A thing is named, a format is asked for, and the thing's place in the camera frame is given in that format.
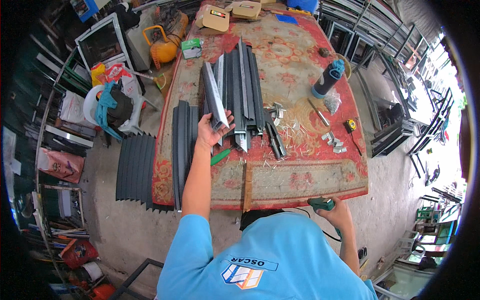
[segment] white plastic chair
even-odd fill
[[[96,99],[96,95],[98,92],[105,90],[104,85],[96,85],[94,86],[85,97],[84,102],[84,115],[85,119],[90,123],[98,126],[97,121],[95,120],[95,111],[96,107],[98,106],[98,100]],[[133,100],[133,111],[132,115],[130,116],[129,120],[126,120],[120,127],[119,130],[124,133],[134,133],[138,134],[142,132],[140,127],[138,126],[138,120],[140,119],[140,112],[142,111],[142,105],[144,101],[146,101],[145,97],[142,95],[136,94],[132,97]]]

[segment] concrete floor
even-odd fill
[[[379,98],[392,101],[392,83],[381,75],[383,69],[373,62],[368,70],[361,70],[370,91]],[[171,78],[171,70],[162,70]],[[370,113],[359,85],[357,75],[352,75],[350,86],[357,101],[360,119],[367,144],[373,138]],[[146,97],[158,96],[158,90],[147,84]],[[141,128],[157,134],[160,112],[150,107],[142,112]],[[114,284],[125,280],[144,260],[151,258],[164,262],[177,230],[180,215],[146,211],[145,205],[130,201],[115,201],[116,174],[120,144],[113,142],[110,148],[102,146],[102,135],[96,138],[93,149],[85,161],[81,187],[84,190],[84,210],[91,242],[101,258],[101,267]],[[369,264],[362,274],[379,276],[395,258],[393,247],[405,230],[411,230],[416,209],[421,206],[419,197],[426,189],[423,182],[414,177],[414,168],[406,152],[415,143],[411,137],[389,156],[368,159],[370,193],[346,200],[357,230],[357,246],[368,247]],[[334,228],[324,219],[307,210],[313,220],[326,232],[335,235]],[[240,211],[214,210],[210,216],[214,254],[235,243],[241,232],[235,219]],[[339,253],[340,243],[327,238]],[[381,256],[386,257],[382,270],[376,269]],[[150,266],[134,282],[132,288],[147,297],[155,295],[160,269]]]

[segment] blue cloth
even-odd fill
[[[105,89],[103,90],[102,95],[100,95],[100,99],[98,100],[98,105],[96,106],[95,110],[95,120],[98,125],[105,130],[106,133],[110,134],[117,140],[121,141],[122,138],[116,133],[113,129],[108,126],[107,123],[107,108],[116,108],[117,102],[110,94],[113,85],[115,84],[114,81],[105,83]]]
[[[213,257],[205,218],[180,220],[157,285],[168,299],[377,299],[338,257],[322,230],[290,212],[250,224],[239,242]]]

